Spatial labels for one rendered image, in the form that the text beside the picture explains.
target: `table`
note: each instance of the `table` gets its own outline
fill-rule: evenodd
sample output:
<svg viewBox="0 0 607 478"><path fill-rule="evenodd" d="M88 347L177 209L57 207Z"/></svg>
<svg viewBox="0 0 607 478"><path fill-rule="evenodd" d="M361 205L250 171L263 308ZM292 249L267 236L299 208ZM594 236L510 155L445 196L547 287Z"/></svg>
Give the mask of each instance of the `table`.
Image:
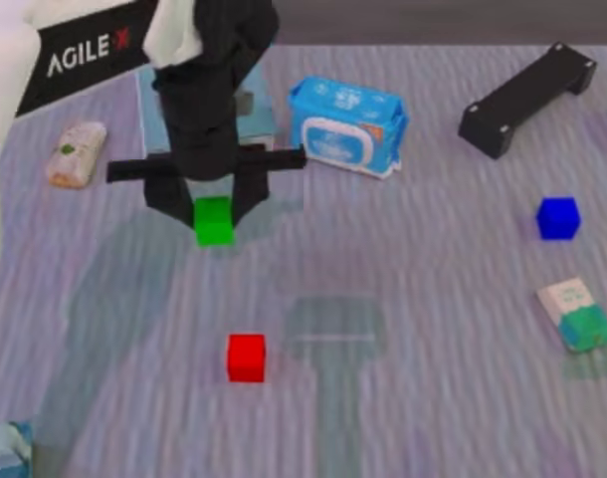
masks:
<svg viewBox="0 0 607 478"><path fill-rule="evenodd" d="M45 476L325 478L314 444L360 429L334 476L607 477L607 352L569 356L534 296L580 275L607 311L607 48L578 49L600 62L590 90L493 161L457 137L463 109L544 48L273 48L281 128L306 75L399 93L404 167L275 174L232 250L197 249L141 184L103 184L103 163L87 190L46 185L71 119L107 124L102 161L141 155L132 79L18 123L0 163L0 421L36 415ZM581 206L572 242L536 236L553 194ZM328 325L348 345L298 346ZM226 381L245 331L267 337L265 385ZM355 389L317 396L351 360ZM321 409L358 423L330 430Z"/></svg>

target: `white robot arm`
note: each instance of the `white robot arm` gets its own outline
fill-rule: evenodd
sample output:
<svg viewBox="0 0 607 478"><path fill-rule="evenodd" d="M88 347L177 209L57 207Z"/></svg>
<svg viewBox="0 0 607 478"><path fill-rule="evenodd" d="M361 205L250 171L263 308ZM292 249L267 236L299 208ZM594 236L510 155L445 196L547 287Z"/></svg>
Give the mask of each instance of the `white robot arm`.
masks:
<svg viewBox="0 0 607 478"><path fill-rule="evenodd" d="M98 14L101 12L110 12L124 4L148 0L36 0L25 13L21 15L16 22L6 21L0 25L0 154L5 145L7 134L16 118L30 111L52 104L59 100L79 93L86 88L93 86L90 82L81 82L74 88L67 88L62 94L52 95L52 91L47 91L46 98L38 99L28 98L28 91L37 92L36 96L43 95L41 91L49 88L49 83L43 83L38 87L36 84L44 81L43 71L46 67L54 66L54 61L58 61L60 67L58 73L64 68L73 69L83 62L89 63L91 60L101 56L101 52L90 51L89 42L78 42L78 45L71 45L60 52L45 52L45 45L42 45L41 32L45 32L46 38L54 38L54 29L62 26L63 30L68 29L70 22L83 22L89 18L90 22L98 22ZM156 68L164 68L171 65L178 65L186 62L202 51L199 32L193 26L193 10L195 0L152 0L148 1L150 15L142 15L136 22L139 25L132 25L135 31L145 32L144 39L136 39L139 45L132 46L138 51L143 50L146 57L138 58L138 52L123 55L123 65L114 66L110 73L100 72L97 75L91 74L92 82L105 81L111 77L125 73L128 70L137 68L150 60ZM105 37L115 40L111 32L107 32ZM120 42L105 42L106 50L109 48L120 49ZM61 86L71 83L64 78ZM0 255L2 251L2 226L0 210Z"/></svg>

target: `green cube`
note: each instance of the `green cube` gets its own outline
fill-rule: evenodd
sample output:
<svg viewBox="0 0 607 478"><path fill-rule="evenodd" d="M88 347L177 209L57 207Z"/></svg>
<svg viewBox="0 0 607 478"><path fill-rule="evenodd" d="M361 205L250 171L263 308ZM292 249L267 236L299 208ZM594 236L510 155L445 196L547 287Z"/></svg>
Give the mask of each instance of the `green cube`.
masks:
<svg viewBox="0 0 607 478"><path fill-rule="evenodd" d="M607 317L597 304L564 315L559 330L565 343L575 352L607 345Z"/></svg>
<svg viewBox="0 0 607 478"><path fill-rule="evenodd" d="M193 203L195 238L200 247L235 244L233 203L228 196L201 197Z"/></svg>

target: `red cube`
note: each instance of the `red cube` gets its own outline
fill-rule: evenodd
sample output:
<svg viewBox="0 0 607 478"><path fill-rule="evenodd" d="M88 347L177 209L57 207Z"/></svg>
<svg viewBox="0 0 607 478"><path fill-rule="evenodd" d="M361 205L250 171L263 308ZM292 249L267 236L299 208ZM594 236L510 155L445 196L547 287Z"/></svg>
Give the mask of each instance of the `red cube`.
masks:
<svg viewBox="0 0 607 478"><path fill-rule="evenodd" d="M233 334L228 338L230 381L262 383L266 369L266 340L261 334Z"/></svg>

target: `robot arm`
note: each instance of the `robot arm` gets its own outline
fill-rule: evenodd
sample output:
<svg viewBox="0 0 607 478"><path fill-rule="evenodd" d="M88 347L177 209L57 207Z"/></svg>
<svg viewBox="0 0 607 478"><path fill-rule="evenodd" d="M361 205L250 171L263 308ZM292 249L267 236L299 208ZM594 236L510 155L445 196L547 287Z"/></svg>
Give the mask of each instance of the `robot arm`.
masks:
<svg viewBox="0 0 607 478"><path fill-rule="evenodd" d="M14 120L26 113L126 73L145 64L149 58L156 68L164 68L200 55L199 33L193 27L194 1L37 0L15 23L1 25L0 154ZM135 6L141 8L124 9ZM120 16L125 19L122 23L114 20ZM59 35L71 31L73 22L78 27L74 30L89 31L82 32L80 39L72 38L72 45L59 45ZM98 61L103 60L101 52L94 52L93 43L89 47L83 39L84 35L89 41L94 40L93 37L103 38L101 24L111 22L119 26L106 32L107 37L111 37L107 48L115 53L114 58L107 57L113 62L112 68L108 68ZM117 38L115 32L121 32L123 37ZM80 44L83 49L87 48L85 52L77 48ZM148 58L141 55L142 50ZM92 57L99 64L95 70ZM87 68L78 68L85 61L89 63L84 66ZM50 70L52 76L47 79ZM2 242L0 211L0 255Z"/></svg>

